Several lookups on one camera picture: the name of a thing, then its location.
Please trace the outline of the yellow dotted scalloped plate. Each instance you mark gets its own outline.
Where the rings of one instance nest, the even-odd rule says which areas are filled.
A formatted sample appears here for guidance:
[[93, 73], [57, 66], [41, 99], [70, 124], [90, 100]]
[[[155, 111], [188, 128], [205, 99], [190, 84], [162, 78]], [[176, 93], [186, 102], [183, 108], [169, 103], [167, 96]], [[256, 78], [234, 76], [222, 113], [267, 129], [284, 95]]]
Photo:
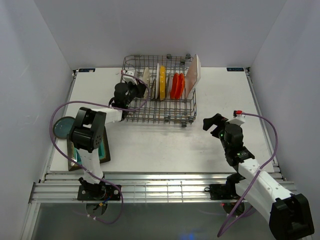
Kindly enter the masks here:
[[159, 99], [162, 101], [166, 97], [166, 67], [161, 65], [159, 72]]

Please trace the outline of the white rectangular plate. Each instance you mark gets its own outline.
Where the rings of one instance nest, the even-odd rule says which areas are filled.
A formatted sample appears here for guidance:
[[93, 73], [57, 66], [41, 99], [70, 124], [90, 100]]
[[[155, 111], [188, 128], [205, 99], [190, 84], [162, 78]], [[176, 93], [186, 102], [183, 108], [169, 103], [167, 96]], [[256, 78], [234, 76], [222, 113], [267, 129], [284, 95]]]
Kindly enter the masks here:
[[189, 95], [196, 88], [197, 84], [201, 79], [201, 61], [197, 54], [194, 55], [193, 60], [188, 68], [188, 71], [184, 77], [185, 85], [184, 85], [184, 93], [185, 99], [189, 97]]

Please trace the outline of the light blue scalloped plate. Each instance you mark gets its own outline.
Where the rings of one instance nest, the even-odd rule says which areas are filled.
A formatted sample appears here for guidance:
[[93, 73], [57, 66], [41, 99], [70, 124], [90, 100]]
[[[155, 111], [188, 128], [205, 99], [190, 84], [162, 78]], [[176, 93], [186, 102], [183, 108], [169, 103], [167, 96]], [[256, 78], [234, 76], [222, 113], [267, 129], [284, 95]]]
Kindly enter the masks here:
[[166, 88], [165, 88], [166, 98], [170, 97], [171, 87], [172, 87], [172, 78], [171, 78], [171, 73], [169, 73], [166, 81]]

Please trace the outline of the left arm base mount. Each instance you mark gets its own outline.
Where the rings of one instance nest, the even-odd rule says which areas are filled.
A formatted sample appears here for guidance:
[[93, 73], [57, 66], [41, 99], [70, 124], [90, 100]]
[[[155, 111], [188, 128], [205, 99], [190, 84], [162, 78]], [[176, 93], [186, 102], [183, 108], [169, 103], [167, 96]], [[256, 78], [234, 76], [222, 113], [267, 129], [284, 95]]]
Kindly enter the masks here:
[[110, 201], [121, 200], [120, 191], [112, 185], [103, 185], [98, 188], [89, 188], [81, 185], [78, 189], [77, 198], [78, 201], [104, 201], [109, 199]]

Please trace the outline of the speckled beige small plate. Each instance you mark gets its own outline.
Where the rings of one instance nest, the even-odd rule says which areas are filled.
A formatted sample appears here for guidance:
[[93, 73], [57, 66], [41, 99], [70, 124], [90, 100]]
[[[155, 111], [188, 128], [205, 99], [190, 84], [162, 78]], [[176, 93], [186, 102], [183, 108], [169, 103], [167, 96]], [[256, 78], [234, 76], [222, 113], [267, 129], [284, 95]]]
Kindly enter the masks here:
[[151, 93], [150, 93], [150, 99], [153, 100], [155, 98], [155, 94], [156, 94], [156, 83], [157, 83], [157, 80], [154, 78], [152, 80], [152, 83], [151, 83]]

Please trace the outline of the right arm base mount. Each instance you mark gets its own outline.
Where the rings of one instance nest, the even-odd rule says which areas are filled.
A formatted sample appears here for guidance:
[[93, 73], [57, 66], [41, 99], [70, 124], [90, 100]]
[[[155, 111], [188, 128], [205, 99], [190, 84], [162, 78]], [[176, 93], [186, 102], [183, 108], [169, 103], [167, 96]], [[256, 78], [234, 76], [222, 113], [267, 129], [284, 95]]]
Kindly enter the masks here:
[[204, 188], [204, 192], [209, 193], [210, 200], [238, 200], [240, 198], [234, 185], [210, 184]]

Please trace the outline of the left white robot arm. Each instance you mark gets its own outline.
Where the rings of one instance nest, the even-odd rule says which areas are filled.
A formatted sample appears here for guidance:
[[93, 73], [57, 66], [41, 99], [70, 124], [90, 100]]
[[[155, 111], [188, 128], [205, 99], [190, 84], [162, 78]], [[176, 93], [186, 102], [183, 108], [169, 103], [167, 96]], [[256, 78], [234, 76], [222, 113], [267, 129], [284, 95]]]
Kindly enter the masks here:
[[99, 159], [99, 147], [106, 133], [105, 125], [120, 122], [128, 115], [129, 105], [134, 98], [149, 95], [150, 88], [145, 82], [120, 82], [114, 87], [114, 96], [105, 108], [81, 107], [68, 134], [79, 153], [83, 177], [79, 179], [85, 192], [95, 200], [106, 195], [106, 183]]

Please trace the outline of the orange round plate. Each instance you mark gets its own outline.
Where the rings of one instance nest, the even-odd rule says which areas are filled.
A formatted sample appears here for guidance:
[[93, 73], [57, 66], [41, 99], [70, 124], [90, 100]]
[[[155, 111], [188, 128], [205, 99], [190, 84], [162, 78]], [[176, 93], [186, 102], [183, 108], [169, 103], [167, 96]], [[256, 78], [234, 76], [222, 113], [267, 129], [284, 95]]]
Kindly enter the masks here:
[[179, 74], [179, 91], [178, 91], [178, 98], [180, 99], [183, 95], [185, 89], [185, 75], [183, 73]]
[[175, 99], [176, 95], [176, 90], [177, 90], [177, 85], [178, 85], [178, 80], [179, 80], [179, 74], [175, 73], [172, 78], [172, 86], [171, 86], [171, 91], [170, 91], [170, 98], [173, 100]]

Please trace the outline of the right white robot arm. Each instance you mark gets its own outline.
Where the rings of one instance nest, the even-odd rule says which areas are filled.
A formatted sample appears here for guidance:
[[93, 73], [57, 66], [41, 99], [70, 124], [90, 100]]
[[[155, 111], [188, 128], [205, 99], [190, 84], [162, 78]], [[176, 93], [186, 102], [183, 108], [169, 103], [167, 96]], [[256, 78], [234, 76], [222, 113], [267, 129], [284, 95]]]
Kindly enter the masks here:
[[220, 140], [227, 163], [235, 173], [224, 184], [210, 184], [204, 190], [211, 200], [234, 200], [226, 203], [224, 210], [229, 217], [248, 214], [243, 207], [247, 201], [267, 221], [277, 240], [298, 240], [314, 234], [312, 214], [308, 199], [301, 193], [294, 194], [278, 183], [259, 164], [245, 147], [242, 124], [247, 113], [235, 110], [233, 119], [217, 113], [203, 120], [203, 130], [216, 126], [211, 135]]

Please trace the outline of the woven bamboo round plate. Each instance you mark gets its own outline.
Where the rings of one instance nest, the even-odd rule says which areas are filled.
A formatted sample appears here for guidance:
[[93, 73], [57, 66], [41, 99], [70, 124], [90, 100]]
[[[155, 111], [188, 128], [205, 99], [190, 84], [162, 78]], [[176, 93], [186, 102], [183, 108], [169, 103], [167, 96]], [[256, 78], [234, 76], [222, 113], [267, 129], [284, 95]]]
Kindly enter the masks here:
[[[143, 72], [143, 82], [146, 83], [146, 85], [148, 87], [150, 87], [150, 70], [148, 67], [146, 67], [144, 69], [144, 72]], [[143, 98], [144, 99], [147, 99], [148, 98], [148, 89], [146, 88], [145, 89], [145, 92], [144, 92], [144, 95], [143, 95]]]

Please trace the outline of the white plate green rim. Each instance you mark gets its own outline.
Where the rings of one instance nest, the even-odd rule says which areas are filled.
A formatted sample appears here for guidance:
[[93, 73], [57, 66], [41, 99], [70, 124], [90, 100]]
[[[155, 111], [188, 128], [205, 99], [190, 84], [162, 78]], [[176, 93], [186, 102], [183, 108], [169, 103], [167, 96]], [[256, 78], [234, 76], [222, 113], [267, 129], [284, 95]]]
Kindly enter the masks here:
[[157, 99], [160, 94], [160, 64], [157, 63], [157, 68], [156, 68], [156, 82], [155, 82], [155, 94], [154, 98]]

